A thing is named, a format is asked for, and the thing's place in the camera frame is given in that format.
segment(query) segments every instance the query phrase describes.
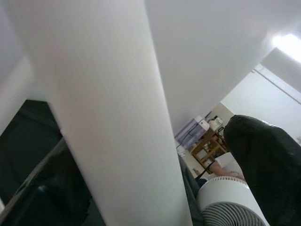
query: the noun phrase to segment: black surface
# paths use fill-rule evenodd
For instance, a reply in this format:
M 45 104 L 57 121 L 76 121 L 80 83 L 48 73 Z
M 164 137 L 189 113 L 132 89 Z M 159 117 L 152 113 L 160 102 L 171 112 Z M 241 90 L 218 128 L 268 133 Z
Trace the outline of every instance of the black surface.
M 105 226 L 105 222 L 93 199 L 90 201 L 87 217 L 81 226 Z
M 0 136 L 0 198 L 4 204 L 61 137 L 48 104 L 26 100 Z
M 283 129 L 242 115 L 224 137 L 270 225 L 300 226 L 301 147 Z
M 180 156 L 178 157 L 181 166 L 181 172 L 184 181 L 192 224 L 193 226 L 203 226 L 204 225 L 203 214 L 201 213 L 197 201 L 197 195 L 200 187 L 196 182 L 196 180 L 193 178 L 184 160 Z
M 62 139 L 10 200 L 0 215 L 0 225 L 80 226 L 90 202 L 90 192 Z M 96 210 L 89 218 L 94 225 L 105 225 Z

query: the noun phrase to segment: light fixture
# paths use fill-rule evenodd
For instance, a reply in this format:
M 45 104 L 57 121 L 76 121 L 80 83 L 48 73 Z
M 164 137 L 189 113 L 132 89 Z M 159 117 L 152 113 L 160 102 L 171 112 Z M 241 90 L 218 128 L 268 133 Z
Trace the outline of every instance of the light fixture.
M 294 60 L 301 63 L 301 40 L 296 36 L 289 34 L 285 37 L 277 37 L 273 40 L 276 47 L 293 58 Z

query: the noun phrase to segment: white fan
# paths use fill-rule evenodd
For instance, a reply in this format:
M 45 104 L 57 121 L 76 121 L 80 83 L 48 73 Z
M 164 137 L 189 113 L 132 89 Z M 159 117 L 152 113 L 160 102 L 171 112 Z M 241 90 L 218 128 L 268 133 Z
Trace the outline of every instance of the white fan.
M 216 177 L 198 192 L 206 226 L 269 226 L 249 186 L 234 177 Z

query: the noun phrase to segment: wooden cabinet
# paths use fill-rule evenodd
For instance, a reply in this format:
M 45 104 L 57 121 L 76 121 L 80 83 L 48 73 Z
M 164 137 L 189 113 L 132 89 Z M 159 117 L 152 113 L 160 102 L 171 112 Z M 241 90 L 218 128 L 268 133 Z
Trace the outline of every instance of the wooden cabinet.
M 227 153 L 227 147 L 221 136 L 214 133 L 211 129 L 204 137 L 190 149 L 192 156 L 205 169 L 210 163 L 215 161 L 215 158 Z

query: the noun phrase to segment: white pillar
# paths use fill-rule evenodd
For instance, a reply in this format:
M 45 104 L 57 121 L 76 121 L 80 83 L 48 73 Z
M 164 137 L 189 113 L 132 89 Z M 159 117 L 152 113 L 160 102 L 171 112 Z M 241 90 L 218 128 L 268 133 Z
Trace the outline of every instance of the white pillar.
M 144 2 L 10 7 L 106 224 L 191 225 Z

